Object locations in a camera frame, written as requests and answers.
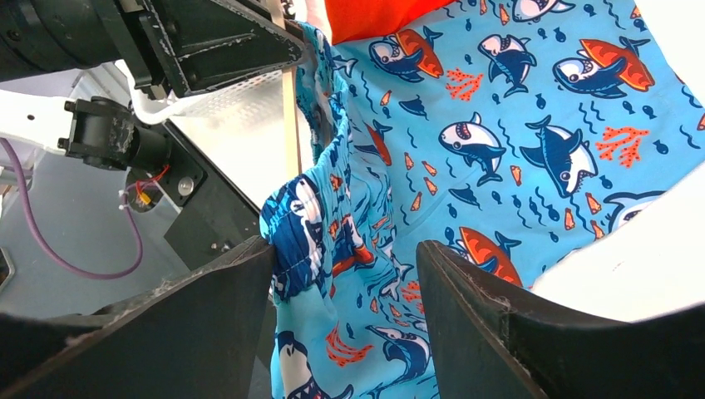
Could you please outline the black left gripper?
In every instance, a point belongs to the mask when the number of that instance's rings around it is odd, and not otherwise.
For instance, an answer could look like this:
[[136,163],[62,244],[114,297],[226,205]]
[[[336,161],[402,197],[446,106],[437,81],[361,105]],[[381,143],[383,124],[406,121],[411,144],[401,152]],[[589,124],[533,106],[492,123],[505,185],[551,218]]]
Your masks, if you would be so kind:
[[151,100],[180,98],[295,66],[303,31],[260,1],[3,1],[1,80],[123,60]]

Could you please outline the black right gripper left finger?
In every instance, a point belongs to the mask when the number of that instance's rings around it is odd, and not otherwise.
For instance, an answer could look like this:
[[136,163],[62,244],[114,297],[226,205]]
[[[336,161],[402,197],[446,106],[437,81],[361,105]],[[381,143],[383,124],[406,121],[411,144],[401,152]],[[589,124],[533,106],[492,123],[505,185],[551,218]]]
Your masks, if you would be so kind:
[[4,398],[246,398],[274,248],[253,237],[81,315],[1,317]]

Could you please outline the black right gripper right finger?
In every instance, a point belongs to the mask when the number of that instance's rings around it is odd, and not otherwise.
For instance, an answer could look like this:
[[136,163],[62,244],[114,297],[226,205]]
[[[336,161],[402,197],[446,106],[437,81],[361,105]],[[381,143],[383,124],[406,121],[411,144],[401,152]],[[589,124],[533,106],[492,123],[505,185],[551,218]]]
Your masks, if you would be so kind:
[[417,246],[443,398],[701,398],[704,308],[624,323],[551,302],[445,245]]

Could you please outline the orange mesh shorts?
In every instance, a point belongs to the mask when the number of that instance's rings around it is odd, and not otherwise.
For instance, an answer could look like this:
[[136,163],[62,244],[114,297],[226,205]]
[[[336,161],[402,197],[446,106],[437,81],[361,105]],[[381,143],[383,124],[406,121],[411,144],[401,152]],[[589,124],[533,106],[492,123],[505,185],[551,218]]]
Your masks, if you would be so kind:
[[332,43],[392,34],[452,0],[326,0]]

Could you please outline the teal shark print shorts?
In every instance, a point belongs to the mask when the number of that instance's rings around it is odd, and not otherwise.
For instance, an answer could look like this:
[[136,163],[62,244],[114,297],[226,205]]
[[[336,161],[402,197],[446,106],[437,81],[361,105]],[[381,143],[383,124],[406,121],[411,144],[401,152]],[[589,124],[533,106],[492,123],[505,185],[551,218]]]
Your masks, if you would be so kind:
[[307,4],[313,166],[264,202],[275,398],[436,398],[416,248],[531,288],[704,161],[704,105],[633,1],[452,1],[332,43]]

